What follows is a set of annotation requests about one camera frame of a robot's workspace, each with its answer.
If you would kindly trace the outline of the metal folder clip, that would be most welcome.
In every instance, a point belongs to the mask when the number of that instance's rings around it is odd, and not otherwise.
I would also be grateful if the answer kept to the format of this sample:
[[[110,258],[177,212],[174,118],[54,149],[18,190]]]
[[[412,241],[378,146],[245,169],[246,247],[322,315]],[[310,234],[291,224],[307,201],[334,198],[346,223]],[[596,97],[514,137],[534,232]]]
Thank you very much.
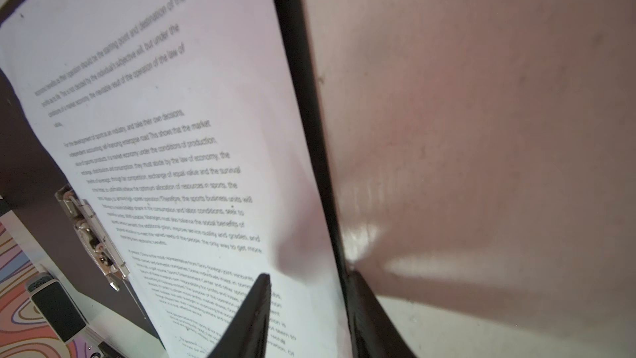
[[[81,245],[116,292],[128,289],[129,268],[87,200],[81,199],[70,184],[55,194]]]

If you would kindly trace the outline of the white stapler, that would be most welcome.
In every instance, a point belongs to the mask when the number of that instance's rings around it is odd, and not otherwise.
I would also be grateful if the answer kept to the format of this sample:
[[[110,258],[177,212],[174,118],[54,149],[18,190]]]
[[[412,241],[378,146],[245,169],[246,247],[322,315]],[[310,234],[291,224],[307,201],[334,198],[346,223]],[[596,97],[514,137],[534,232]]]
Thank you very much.
[[[25,283],[25,289],[56,336],[73,346],[78,357],[124,358],[88,323],[62,283],[49,273],[38,273]]]

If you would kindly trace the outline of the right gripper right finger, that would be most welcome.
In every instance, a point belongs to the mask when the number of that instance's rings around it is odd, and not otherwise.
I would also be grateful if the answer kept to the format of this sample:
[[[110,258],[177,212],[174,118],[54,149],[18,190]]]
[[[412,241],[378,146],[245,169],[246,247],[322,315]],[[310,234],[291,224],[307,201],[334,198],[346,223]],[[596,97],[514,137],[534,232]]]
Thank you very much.
[[[358,271],[347,275],[346,308],[354,357],[416,357]]]

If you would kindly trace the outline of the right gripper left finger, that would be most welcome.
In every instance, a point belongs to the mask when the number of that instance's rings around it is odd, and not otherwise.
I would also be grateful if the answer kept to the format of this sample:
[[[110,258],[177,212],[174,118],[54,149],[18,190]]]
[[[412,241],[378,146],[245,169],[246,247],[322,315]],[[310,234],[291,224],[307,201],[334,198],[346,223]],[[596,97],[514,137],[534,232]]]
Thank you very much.
[[[264,358],[271,312],[270,275],[261,273],[208,358]]]

